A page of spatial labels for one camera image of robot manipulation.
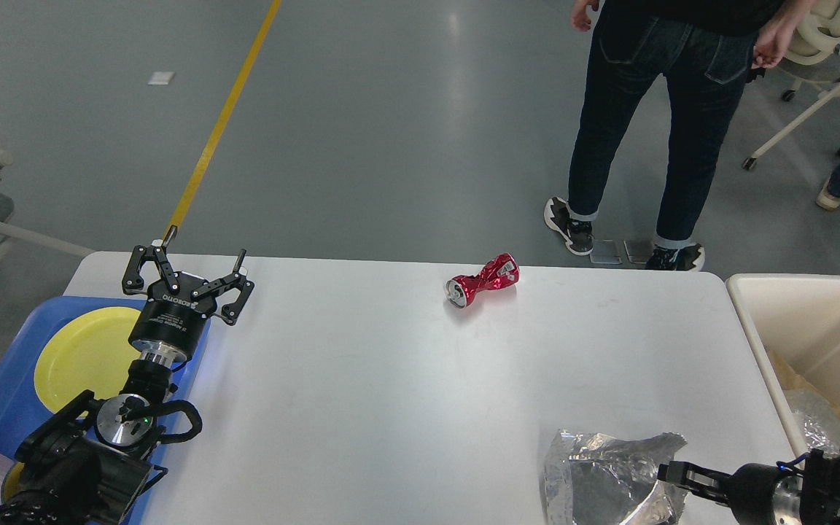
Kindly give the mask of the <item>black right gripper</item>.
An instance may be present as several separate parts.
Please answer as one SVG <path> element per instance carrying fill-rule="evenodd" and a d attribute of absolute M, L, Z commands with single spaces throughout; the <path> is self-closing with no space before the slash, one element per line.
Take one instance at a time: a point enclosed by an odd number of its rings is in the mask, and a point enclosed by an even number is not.
<path fill-rule="evenodd" d="M 670 461 L 658 466 L 657 479 L 729 506 L 738 524 L 802 523 L 803 478 L 779 467 L 747 463 L 729 475 L 691 462 Z"/>

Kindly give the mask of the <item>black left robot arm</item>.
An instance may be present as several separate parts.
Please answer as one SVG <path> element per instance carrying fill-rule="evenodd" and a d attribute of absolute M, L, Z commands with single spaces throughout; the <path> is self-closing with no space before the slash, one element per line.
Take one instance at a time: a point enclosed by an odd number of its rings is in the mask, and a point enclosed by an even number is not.
<path fill-rule="evenodd" d="M 194 357 L 207 323 L 233 326 L 254 282 L 241 249 L 218 279 L 177 271 L 168 258 L 176 226 L 131 250 L 121 279 L 126 295 L 146 303 L 128 345 L 138 356 L 110 397 L 83 389 L 34 429 L 12 459 L 0 454 L 0 524 L 120 524 L 167 474 L 152 461 L 160 446 L 196 438 L 203 419 L 180 398 L 174 375 Z"/>

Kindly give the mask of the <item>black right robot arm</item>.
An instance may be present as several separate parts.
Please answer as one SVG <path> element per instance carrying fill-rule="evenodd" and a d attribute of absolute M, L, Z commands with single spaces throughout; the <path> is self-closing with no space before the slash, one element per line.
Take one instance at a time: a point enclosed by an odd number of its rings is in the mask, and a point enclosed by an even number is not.
<path fill-rule="evenodd" d="M 657 479 L 729 508 L 739 524 L 840 524 L 840 451 L 813 448 L 733 474 L 672 461 L 659 466 Z"/>

